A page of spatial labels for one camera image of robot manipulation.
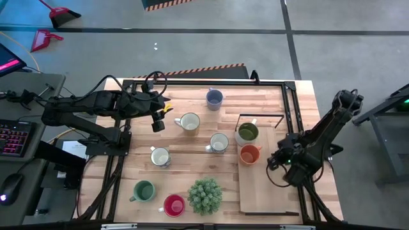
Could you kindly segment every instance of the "computer mouse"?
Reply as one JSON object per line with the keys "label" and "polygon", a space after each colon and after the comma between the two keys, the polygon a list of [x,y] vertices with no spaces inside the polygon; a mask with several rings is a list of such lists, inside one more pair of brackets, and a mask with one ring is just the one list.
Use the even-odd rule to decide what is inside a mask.
{"label": "computer mouse", "polygon": [[19,196],[19,190],[24,176],[20,173],[9,175],[0,187],[0,204],[11,205]]}

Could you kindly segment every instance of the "backlit keyboard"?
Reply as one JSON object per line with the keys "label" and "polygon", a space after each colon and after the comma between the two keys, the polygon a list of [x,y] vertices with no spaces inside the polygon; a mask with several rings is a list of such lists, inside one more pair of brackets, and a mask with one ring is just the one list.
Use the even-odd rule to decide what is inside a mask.
{"label": "backlit keyboard", "polygon": [[0,156],[23,157],[35,123],[0,119]]}

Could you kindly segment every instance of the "white mug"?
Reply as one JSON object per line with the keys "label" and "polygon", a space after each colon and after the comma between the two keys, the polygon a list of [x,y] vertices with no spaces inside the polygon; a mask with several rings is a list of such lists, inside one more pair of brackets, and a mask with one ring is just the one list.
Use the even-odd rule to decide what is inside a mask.
{"label": "white mug", "polygon": [[249,126],[255,127],[255,126],[256,126],[256,122],[257,122],[257,119],[253,119],[253,120],[251,121],[251,123],[243,123],[242,125],[240,125],[240,127],[239,127],[239,128],[237,129],[237,131],[235,132],[235,139],[236,139],[236,142],[237,142],[238,145],[244,146],[244,145],[246,145],[246,144],[254,144],[254,143],[256,142],[256,138],[257,138],[257,135],[258,135],[258,129],[257,129],[257,127],[256,127],[256,129],[257,129],[257,135],[256,135],[253,139],[251,139],[251,140],[245,140],[245,139],[243,139],[243,137],[241,137],[241,136],[240,136],[240,133],[239,133],[240,128],[242,128],[243,126],[249,125]]}
{"label": "white mug", "polygon": [[193,112],[188,112],[181,118],[175,118],[174,122],[182,127],[187,135],[196,135],[199,131],[200,118]]}
{"label": "white mug", "polygon": [[224,134],[214,134],[210,138],[210,145],[206,146],[208,153],[224,153],[229,146],[229,139]]}
{"label": "white mug", "polygon": [[159,167],[167,167],[171,164],[171,155],[165,148],[151,147],[151,161]]}

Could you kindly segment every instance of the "mug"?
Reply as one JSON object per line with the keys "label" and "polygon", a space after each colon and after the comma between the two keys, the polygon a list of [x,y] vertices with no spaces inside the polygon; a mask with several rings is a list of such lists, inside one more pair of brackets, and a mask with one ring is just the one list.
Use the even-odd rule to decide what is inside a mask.
{"label": "mug", "polygon": [[246,144],[240,150],[240,161],[244,165],[250,166],[255,164],[260,159],[261,147],[254,146],[252,144]]}
{"label": "mug", "polygon": [[167,167],[171,164],[171,154],[165,148],[151,147],[151,161],[159,167]]}
{"label": "mug", "polygon": [[156,194],[155,186],[149,181],[140,181],[134,187],[134,195],[129,198],[129,201],[146,202],[151,201]]}
{"label": "mug", "polygon": [[174,122],[182,127],[187,135],[197,135],[199,132],[200,118],[193,112],[188,112],[181,118],[175,118]]}
{"label": "mug", "polygon": [[222,106],[223,94],[217,89],[209,88],[206,95],[207,108],[211,111],[217,111]]}
{"label": "mug", "polygon": [[159,212],[165,212],[170,217],[179,217],[185,211],[185,200],[180,195],[170,195],[165,199],[164,206]]}
{"label": "mug", "polygon": [[251,123],[243,123],[235,133],[236,142],[238,145],[254,144],[258,136],[258,128],[256,126],[257,119],[253,119]]}
{"label": "mug", "polygon": [[224,134],[214,134],[210,138],[210,145],[206,146],[208,153],[224,153],[229,146],[229,139]]}

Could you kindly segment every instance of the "wooden tabletop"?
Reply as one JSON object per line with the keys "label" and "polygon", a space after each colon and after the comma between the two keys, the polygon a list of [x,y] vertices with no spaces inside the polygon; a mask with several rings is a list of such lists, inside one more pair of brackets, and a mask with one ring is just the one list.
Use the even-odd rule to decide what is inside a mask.
{"label": "wooden tabletop", "polygon": [[[304,129],[311,129],[319,120],[313,84],[308,80],[296,81],[298,101]],[[206,107],[205,96],[209,87],[219,89],[224,94],[224,101],[219,111],[209,111]],[[119,89],[113,80],[108,80],[105,89]],[[155,86],[160,91],[162,86]],[[284,114],[281,89],[277,86],[168,86],[164,96],[171,99],[173,111],[166,114],[163,120],[166,129],[153,133],[152,118],[136,118],[131,121],[132,143],[130,153],[125,158],[122,172],[118,203],[116,206],[115,222],[177,222],[177,223],[218,223],[218,224],[301,224],[299,217],[245,216],[240,211],[240,190],[238,182],[238,155],[234,138],[234,129],[240,113]],[[289,103],[292,118],[295,117],[291,95]],[[180,118],[187,112],[195,112],[201,119],[200,130],[196,137],[187,137],[183,130],[174,124],[174,118]],[[111,118],[98,117],[97,124],[113,127]],[[258,118],[257,126],[270,127],[277,123],[277,118]],[[293,121],[295,131],[297,124]],[[222,132],[229,139],[229,146],[223,155],[206,153],[205,146],[210,137]],[[287,133],[286,120],[276,128],[277,140],[284,138]],[[150,147],[164,147],[170,151],[171,165],[167,169],[159,168],[151,163]],[[87,166],[82,182],[80,213],[84,212],[99,193],[105,172],[107,157],[95,157]],[[223,200],[217,213],[200,216],[193,213],[187,201],[187,190],[195,180],[204,177],[215,178],[222,187]],[[147,203],[130,202],[133,187],[138,181],[149,180],[156,189],[154,200]],[[316,183],[316,191],[330,208],[332,213],[342,219],[334,176],[326,165],[322,179]],[[169,194],[179,194],[187,202],[183,215],[177,218],[159,213],[164,199]],[[105,203],[106,216],[111,200],[111,192]],[[287,192],[291,211],[300,213],[297,190]],[[311,200],[306,196],[310,217]]]}

